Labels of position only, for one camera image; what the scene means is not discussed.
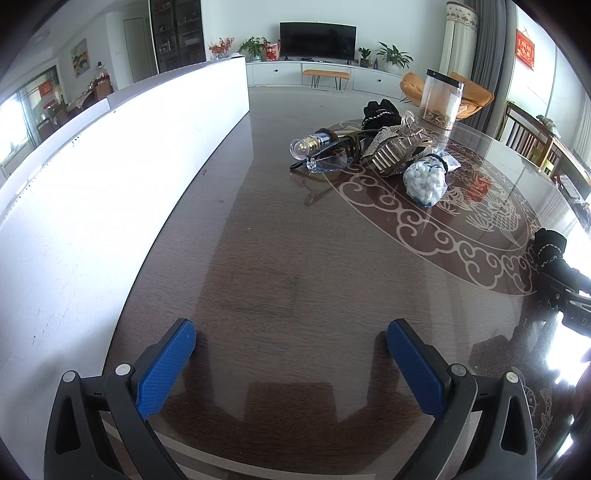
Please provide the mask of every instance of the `blue gripper pad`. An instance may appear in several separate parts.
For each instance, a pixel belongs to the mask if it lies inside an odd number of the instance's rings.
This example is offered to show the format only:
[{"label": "blue gripper pad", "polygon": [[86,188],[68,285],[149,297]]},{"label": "blue gripper pad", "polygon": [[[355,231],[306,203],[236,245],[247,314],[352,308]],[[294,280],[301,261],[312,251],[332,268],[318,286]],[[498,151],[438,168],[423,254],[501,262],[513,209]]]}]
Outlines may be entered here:
[{"label": "blue gripper pad", "polygon": [[135,406],[144,420],[158,413],[164,405],[170,389],[195,349],[196,341],[195,325],[185,320],[148,368],[138,384],[135,400]]},{"label": "blue gripper pad", "polygon": [[423,413],[439,418],[446,408],[445,395],[433,369],[396,320],[388,325],[386,339],[390,355]]}]

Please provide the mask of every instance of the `clear plastic jar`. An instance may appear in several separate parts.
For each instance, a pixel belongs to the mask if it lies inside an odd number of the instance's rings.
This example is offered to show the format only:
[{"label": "clear plastic jar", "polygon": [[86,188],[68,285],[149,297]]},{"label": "clear plastic jar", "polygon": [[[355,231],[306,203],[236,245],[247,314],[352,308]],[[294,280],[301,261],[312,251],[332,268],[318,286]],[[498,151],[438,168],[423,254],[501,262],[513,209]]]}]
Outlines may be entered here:
[{"label": "clear plastic jar", "polygon": [[464,84],[434,70],[427,70],[419,116],[426,122],[451,130],[462,101]]}]

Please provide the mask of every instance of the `dark wooden table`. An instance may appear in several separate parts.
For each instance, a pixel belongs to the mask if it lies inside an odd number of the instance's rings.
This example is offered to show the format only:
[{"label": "dark wooden table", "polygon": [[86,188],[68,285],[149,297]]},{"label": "dark wooden table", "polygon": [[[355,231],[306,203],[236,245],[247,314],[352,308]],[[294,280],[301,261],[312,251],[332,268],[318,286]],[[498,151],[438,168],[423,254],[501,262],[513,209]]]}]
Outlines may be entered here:
[{"label": "dark wooden table", "polygon": [[568,356],[571,336],[538,298],[529,238],[540,225],[564,233],[567,260],[591,273],[589,239],[560,193],[457,124],[449,149],[462,168],[446,201],[421,209],[400,178],[368,168],[290,174],[289,142],[325,125],[261,118],[245,117],[180,199],[109,350],[106,369],[177,317],[197,325],[196,351],[150,420],[175,460],[192,478],[392,478],[432,422],[386,348],[388,322],[404,317],[450,363],[519,373],[544,465],[574,391],[548,358]]}]

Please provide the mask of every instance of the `black object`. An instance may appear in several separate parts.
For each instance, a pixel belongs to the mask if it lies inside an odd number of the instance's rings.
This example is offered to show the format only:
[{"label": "black object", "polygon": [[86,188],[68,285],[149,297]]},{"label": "black object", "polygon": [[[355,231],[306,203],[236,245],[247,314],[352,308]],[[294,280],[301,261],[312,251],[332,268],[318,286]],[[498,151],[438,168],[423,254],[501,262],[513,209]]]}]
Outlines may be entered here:
[{"label": "black object", "polygon": [[317,22],[281,22],[281,54],[353,60],[357,27]]},{"label": "black object", "polygon": [[404,320],[390,323],[388,349],[424,413],[436,419],[394,480],[436,480],[473,411],[480,422],[457,480],[534,480],[534,431],[516,373],[500,378],[472,375],[448,365]]},{"label": "black object", "polygon": [[427,75],[430,77],[439,80],[440,82],[447,83],[455,88],[464,88],[464,84],[456,79],[448,77],[442,73],[436,72],[435,70],[427,69]]},{"label": "black object", "polygon": [[534,251],[540,269],[538,290],[552,308],[563,312],[563,325],[581,335],[591,337],[591,280],[579,270],[569,267],[562,258],[566,238],[553,230],[541,228],[534,235]]},{"label": "black object", "polygon": [[380,103],[371,101],[363,109],[365,118],[361,123],[364,130],[379,130],[382,127],[393,127],[402,123],[398,109],[390,100],[382,99]]},{"label": "black object", "polygon": [[[135,365],[122,364],[101,377],[80,378],[77,372],[66,372],[47,429],[45,480],[128,479],[108,440],[100,411],[111,412],[144,480],[187,480],[146,418],[161,408],[194,346],[193,324],[178,319]],[[150,385],[143,388],[146,380]]]}]

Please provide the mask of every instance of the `white partition wall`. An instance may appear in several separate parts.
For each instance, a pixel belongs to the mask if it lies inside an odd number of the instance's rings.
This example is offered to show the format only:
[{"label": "white partition wall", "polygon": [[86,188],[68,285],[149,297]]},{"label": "white partition wall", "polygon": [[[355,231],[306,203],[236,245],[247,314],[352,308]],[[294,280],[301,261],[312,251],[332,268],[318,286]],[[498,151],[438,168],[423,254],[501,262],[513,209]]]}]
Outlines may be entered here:
[{"label": "white partition wall", "polygon": [[130,89],[135,96],[125,101],[123,90],[49,161],[38,159],[36,175],[21,173],[31,179],[0,220],[0,436],[32,479],[43,478],[62,373],[101,374],[154,239],[249,110],[244,58]]}]

